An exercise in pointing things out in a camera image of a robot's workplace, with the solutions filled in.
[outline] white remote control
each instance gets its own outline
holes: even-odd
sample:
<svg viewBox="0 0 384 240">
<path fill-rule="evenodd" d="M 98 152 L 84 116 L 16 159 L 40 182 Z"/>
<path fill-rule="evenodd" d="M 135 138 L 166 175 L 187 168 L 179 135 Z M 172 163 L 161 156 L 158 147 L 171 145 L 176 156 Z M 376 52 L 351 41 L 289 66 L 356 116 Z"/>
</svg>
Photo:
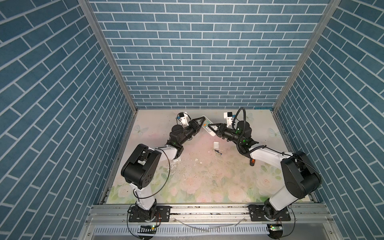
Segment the white remote control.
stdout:
<svg viewBox="0 0 384 240">
<path fill-rule="evenodd" d="M 211 122 L 211 120 L 209 120 L 206 116 L 203 115 L 203 117 L 205 117 L 205 121 L 203 123 L 203 128 L 209 133 L 211 134 L 211 136 L 215 136 L 216 134 L 208 127 L 208 124 L 211 124 L 213 122 Z"/>
</svg>

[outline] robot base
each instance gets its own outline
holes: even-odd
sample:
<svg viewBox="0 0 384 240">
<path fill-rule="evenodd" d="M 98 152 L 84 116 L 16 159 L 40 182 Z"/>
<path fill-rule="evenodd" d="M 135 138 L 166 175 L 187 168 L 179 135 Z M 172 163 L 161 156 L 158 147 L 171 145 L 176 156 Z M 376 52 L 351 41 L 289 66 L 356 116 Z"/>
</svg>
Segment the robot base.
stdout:
<svg viewBox="0 0 384 240">
<path fill-rule="evenodd" d="M 129 222 L 155 222 L 156 218 L 151 221 L 151 215 L 155 216 L 155 213 L 160 213 L 162 222 L 169 222 L 170 206 L 157 206 L 156 202 L 149 210 L 144 210 L 138 206 L 133 206 L 131 214 L 129 216 Z"/>
<path fill-rule="evenodd" d="M 287 207 L 279 211 L 274 217 L 275 219 L 269 219 L 265 216 L 264 205 L 255 205 L 251 204 L 248 206 L 249 213 L 251 216 L 251 221 L 253 222 L 262 222 L 262 221 L 273 221 L 275 222 L 278 218 L 281 221 L 290 221 L 291 217 L 289 216 Z"/>
</svg>

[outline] brick wall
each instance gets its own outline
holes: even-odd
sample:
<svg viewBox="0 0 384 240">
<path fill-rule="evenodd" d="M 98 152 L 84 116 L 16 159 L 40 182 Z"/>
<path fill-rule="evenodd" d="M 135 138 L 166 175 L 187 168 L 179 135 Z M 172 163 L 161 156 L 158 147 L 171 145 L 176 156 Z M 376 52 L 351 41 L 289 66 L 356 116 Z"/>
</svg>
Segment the brick wall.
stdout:
<svg viewBox="0 0 384 240">
<path fill-rule="evenodd" d="M 78 237 L 132 112 L 77 0 L 0 2 L 0 239 Z"/>
<path fill-rule="evenodd" d="M 328 1 L 91 0 L 139 108 L 267 109 Z"/>
<path fill-rule="evenodd" d="M 342 0 L 278 115 L 344 239 L 384 239 L 384 1 Z"/>
</svg>

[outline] blue brick wall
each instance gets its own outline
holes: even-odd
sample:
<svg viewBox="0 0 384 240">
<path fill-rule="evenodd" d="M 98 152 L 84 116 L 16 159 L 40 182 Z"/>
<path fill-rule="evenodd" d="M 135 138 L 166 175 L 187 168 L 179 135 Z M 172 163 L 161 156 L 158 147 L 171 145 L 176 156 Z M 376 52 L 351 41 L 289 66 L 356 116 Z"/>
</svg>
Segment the blue brick wall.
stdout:
<svg viewBox="0 0 384 240">
<path fill-rule="evenodd" d="M 0 1 L 0 239 L 73 239 L 132 114 L 77 0 Z"/>
<path fill-rule="evenodd" d="M 278 116 L 345 239 L 384 233 L 384 1 L 342 0 Z"/>
<path fill-rule="evenodd" d="M 270 109 L 328 1 L 91 4 L 139 108 Z"/>
</svg>

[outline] floral tabletop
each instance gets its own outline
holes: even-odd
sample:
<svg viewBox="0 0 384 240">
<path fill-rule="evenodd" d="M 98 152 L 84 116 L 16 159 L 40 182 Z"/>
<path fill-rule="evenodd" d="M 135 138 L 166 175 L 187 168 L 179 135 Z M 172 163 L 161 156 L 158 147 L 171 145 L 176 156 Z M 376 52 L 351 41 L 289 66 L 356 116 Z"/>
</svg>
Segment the floral tabletop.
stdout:
<svg viewBox="0 0 384 240">
<path fill-rule="evenodd" d="M 207 116 L 212 122 L 224 122 L 225 110 L 187 110 L 192 118 Z M 131 204 L 136 201 L 132 189 L 120 171 L 139 143 L 163 146 L 176 124 L 178 110 L 140 110 L 120 162 L 107 204 Z M 287 151 L 269 110 L 247 110 L 252 138 L 273 148 Z M 219 142 L 223 155 L 216 154 L 213 142 Z M 256 160 L 255 166 L 240 155 L 232 142 L 211 136 L 203 128 L 187 141 L 178 159 L 171 160 L 165 187 L 155 195 L 158 203 L 264 202 L 283 185 L 281 170 Z M 150 186 L 156 192 L 168 176 L 168 162 L 158 164 Z"/>
</svg>

